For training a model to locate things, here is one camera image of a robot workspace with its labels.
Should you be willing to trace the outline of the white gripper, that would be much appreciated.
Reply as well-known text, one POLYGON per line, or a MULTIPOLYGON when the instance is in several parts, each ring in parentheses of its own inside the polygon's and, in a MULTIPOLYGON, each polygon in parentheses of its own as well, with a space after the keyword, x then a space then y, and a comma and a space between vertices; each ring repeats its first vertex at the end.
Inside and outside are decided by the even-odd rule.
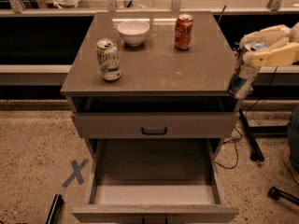
POLYGON ((257 51, 248 51, 243 56, 244 63, 254 67, 274 67, 288 66, 298 62, 298 43, 299 22, 291 29, 280 24, 244 35, 239 42, 239 47, 241 49, 258 49, 257 51))

